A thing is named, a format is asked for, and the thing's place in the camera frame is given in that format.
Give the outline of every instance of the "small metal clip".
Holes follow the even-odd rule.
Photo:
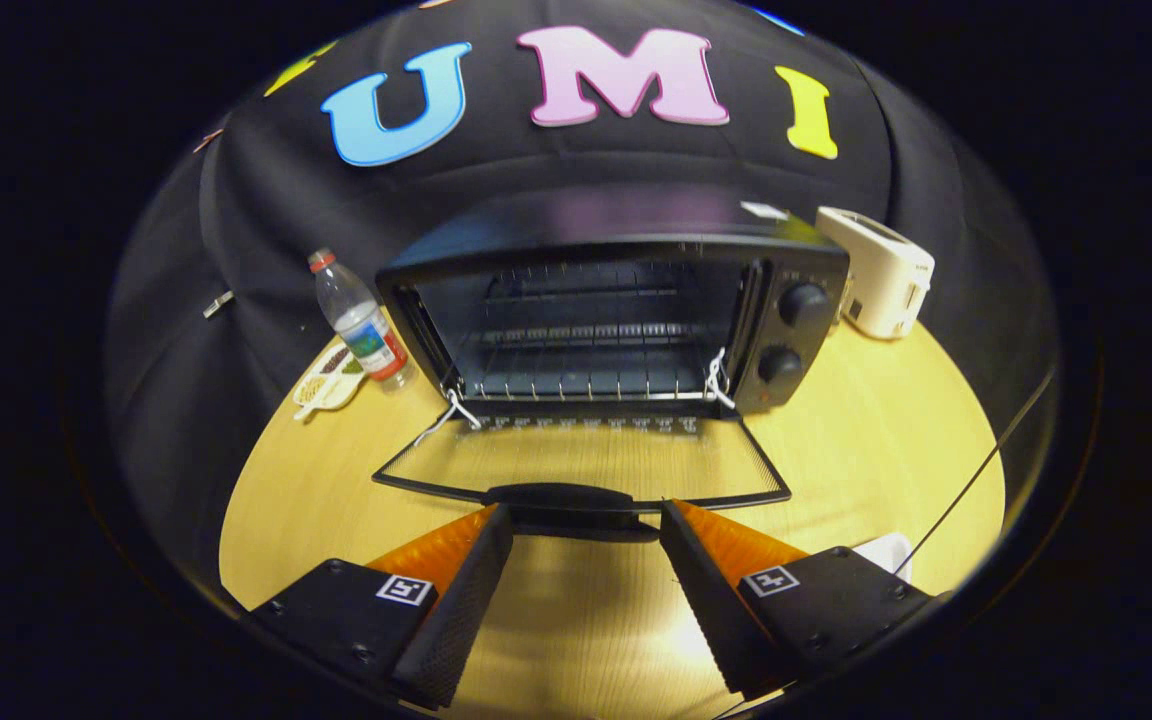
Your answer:
[[[207,135],[202,137],[202,142],[198,143],[198,146],[194,149],[194,152],[197,154],[198,151],[210,145],[211,141],[215,141],[217,136],[219,136],[220,132],[225,132],[225,128],[215,129],[214,131],[207,132]]]
[[[204,316],[204,318],[206,319],[211,319],[211,316],[215,314],[217,311],[220,310],[220,306],[223,305],[225,302],[229,302],[230,300],[234,300],[234,291],[233,290],[225,291],[223,295],[218,297],[218,300],[211,301],[211,305],[207,305],[207,309],[202,311],[202,316]]]

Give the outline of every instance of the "letter m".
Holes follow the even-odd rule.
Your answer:
[[[548,26],[518,36],[540,61],[545,101],[531,111],[539,126],[588,123],[598,105],[581,93],[579,78],[602,96],[621,118],[630,118],[657,81],[660,96],[650,105],[655,118],[695,126],[727,124],[705,67],[708,40],[676,29],[650,29],[632,53],[621,55],[582,26]]]

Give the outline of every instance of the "oven door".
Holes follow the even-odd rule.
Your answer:
[[[653,541],[639,520],[664,498],[708,509],[781,502],[781,475],[738,416],[454,415],[372,479],[407,491],[507,502],[523,535]]]

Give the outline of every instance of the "wooden table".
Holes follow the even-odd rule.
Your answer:
[[[424,378],[394,397],[364,382],[306,424],[285,397],[225,515],[225,589],[251,609],[325,559],[364,564],[475,510],[370,479],[444,408]],[[890,532],[918,541],[995,442],[922,325],[886,342],[842,324],[791,401],[746,423],[794,497],[722,513],[808,552]],[[914,584],[940,593],[963,582],[1003,510],[995,458],[915,556]],[[658,544],[518,537],[456,700],[439,715],[708,719],[737,702]]]

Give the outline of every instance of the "blue letter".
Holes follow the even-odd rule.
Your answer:
[[[425,88],[425,111],[407,127],[380,127],[376,89],[387,74],[349,83],[323,103],[332,118],[332,138],[340,159],[362,168],[374,168],[415,156],[442,141],[465,115],[465,82],[461,78],[461,56],[470,51],[468,41],[431,50],[403,65],[408,73],[419,73]]]

